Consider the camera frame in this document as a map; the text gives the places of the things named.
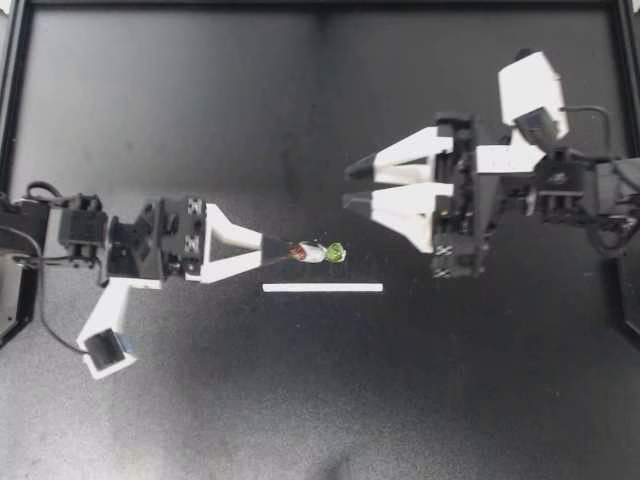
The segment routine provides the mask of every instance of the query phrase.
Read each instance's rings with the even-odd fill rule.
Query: black cable
[[[38,197],[38,196],[32,195],[31,194],[32,190],[44,190],[45,192],[50,193],[53,198],[62,197],[62,194],[60,193],[60,191],[56,187],[54,187],[53,185],[51,185],[48,182],[43,182],[42,180],[37,180],[37,181],[31,182],[29,185],[27,185],[26,197],[27,198],[33,198],[33,199],[43,198],[43,197]]]
[[[40,195],[34,195],[32,193],[33,190],[44,190],[45,192],[48,192],[50,196],[43,197]],[[69,201],[73,200],[75,197],[65,197],[60,193],[60,191],[56,187],[54,187],[50,183],[38,180],[35,182],[31,182],[29,185],[27,185],[27,192],[25,193],[24,198],[26,200],[32,200],[35,202],[48,203],[50,205],[64,207],[68,204]]]
[[[578,113],[593,112],[600,115],[600,118],[602,118],[604,146],[605,146],[606,158],[608,159],[608,162],[611,164],[611,167],[613,168],[613,171],[616,173],[616,175],[618,175],[618,177],[624,183],[626,183],[633,190],[635,190],[636,193],[640,193],[640,184],[635,182],[632,178],[629,177],[629,175],[626,174],[624,170],[620,168],[620,165],[618,165],[617,163],[619,158],[616,158],[613,155],[613,145],[611,143],[611,115],[609,115],[609,112],[605,108],[602,108],[598,105],[567,106],[567,107],[560,108],[560,110],[564,110],[565,112],[578,112]]]
[[[18,235],[19,237],[24,238],[33,246],[33,248],[36,251],[35,258],[38,260],[38,289],[36,291],[36,296],[37,296],[38,309],[40,310],[39,312],[40,321],[42,322],[42,325],[44,326],[44,328],[47,330],[47,332],[49,332],[49,335],[51,335],[54,338],[54,340],[60,343],[60,345],[64,346],[65,348],[68,348],[74,353],[77,353],[80,355],[86,354],[87,352],[85,350],[82,350],[72,345],[71,343],[67,342],[62,337],[60,337],[49,326],[49,324],[47,323],[47,320],[45,319],[45,316],[44,316],[44,266],[45,266],[44,258],[45,257],[42,256],[42,249],[40,248],[40,245],[38,245],[38,242],[36,242],[31,235],[21,232],[20,230],[16,230],[15,228],[12,228],[12,227],[6,227],[4,225],[0,225],[0,230],[4,230],[6,232],[10,232],[10,233],[13,233],[14,235]]]

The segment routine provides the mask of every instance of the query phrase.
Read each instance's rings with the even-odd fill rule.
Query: wire
[[[33,199],[37,199],[37,198],[43,198],[43,197],[38,197],[38,196],[34,196],[31,194],[31,190],[44,190],[45,192],[48,192],[51,194],[51,196],[53,198],[60,198],[62,197],[62,194],[60,193],[60,190],[58,190],[56,187],[54,187],[53,185],[51,185],[49,182],[44,182],[42,180],[37,180],[35,182],[31,182],[29,185],[27,185],[27,198],[33,198]]]
[[[627,175],[627,173],[624,170],[620,168],[620,165],[618,165],[617,163],[619,158],[616,158],[615,155],[613,154],[613,145],[611,143],[611,115],[609,114],[609,112],[605,108],[602,108],[598,105],[567,106],[567,107],[560,108],[560,110],[564,110],[565,112],[569,112],[569,113],[593,112],[600,115],[600,118],[602,118],[602,125],[603,125],[606,160],[611,164],[613,171],[616,173],[616,175],[618,175],[620,180],[622,180],[624,183],[630,186],[633,190],[635,190],[636,193],[640,193],[640,184],[634,181],[631,177],[629,177],[629,175]],[[584,154],[580,156],[586,159],[595,160],[594,157],[588,157]]]
[[[40,321],[42,322],[42,325],[44,326],[44,328],[47,330],[47,332],[49,332],[49,335],[51,335],[54,340],[56,340],[60,345],[64,346],[65,348],[71,350],[74,353],[80,354],[80,355],[84,355],[87,352],[85,350],[82,350],[74,345],[72,345],[71,343],[67,342],[66,340],[64,340],[62,337],[60,337],[47,323],[47,320],[45,319],[44,316],[44,266],[45,266],[45,257],[42,256],[42,249],[40,248],[40,245],[38,245],[38,242],[35,241],[35,239],[24,232],[21,232],[20,230],[16,230],[15,228],[12,227],[6,227],[4,225],[0,225],[0,230],[4,230],[6,232],[10,232],[13,233],[14,235],[18,235],[19,237],[24,238],[25,240],[27,240],[35,249],[36,251],[36,259],[38,260],[38,289],[36,290],[36,297],[37,297],[37,304],[38,304],[38,309],[40,310]]]

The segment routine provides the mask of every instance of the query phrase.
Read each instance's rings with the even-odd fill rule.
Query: black frame
[[[627,154],[640,156],[640,58],[633,30],[631,0],[14,0],[0,66],[0,191],[10,183],[16,120],[20,106],[21,85],[35,9],[131,8],[131,7],[216,7],[216,8],[437,8],[437,9],[527,9],[556,8],[600,10],[608,15],[613,34],[613,48],[621,98]],[[624,264],[620,269],[622,286]],[[12,336],[23,327],[33,310],[35,276],[23,275],[18,304],[18,322]],[[622,288],[622,296],[633,295]]]

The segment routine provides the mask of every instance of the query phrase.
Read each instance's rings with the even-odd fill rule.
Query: small toy object
[[[291,258],[304,263],[321,263],[325,260],[330,263],[344,262],[347,251],[341,243],[335,242],[325,247],[316,242],[300,242],[289,251]]]

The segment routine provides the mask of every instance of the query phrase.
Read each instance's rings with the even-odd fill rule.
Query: robotic arm
[[[53,196],[34,197],[30,192],[35,188],[45,188]],[[160,289],[169,276],[215,283],[284,260],[341,262],[346,255],[339,244],[327,249],[312,242],[287,242],[235,225],[216,204],[196,197],[150,201],[133,223],[113,217],[108,229],[98,197],[65,198],[42,182],[32,184],[16,204],[5,198],[2,205],[0,247],[25,267],[40,271],[51,264],[93,267],[101,265],[100,254],[106,251],[108,284],[76,339],[78,347],[57,337],[45,322],[59,341],[83,355],[96,379],[136,361],[123,333],[133,288]],[[47,232],[58,232],[56,241],[45,242]],[[251,251],[214,260],[213,242]]]
[[[544,53],[524,52],[498,74],[504,143],[481,142],[472,116],[440,114],[436,126],[369,155],[346,171],[392,188],[347,194],[343,206],[396,231],[433,255],[434,277],[478,275],[500,212],[584,228],[598,252],[616,256],[640,227],[640,159],[611,153],[600,107],[566,107],[560,78]],[[605,120],[607,153],[561,145],[567,113]]]

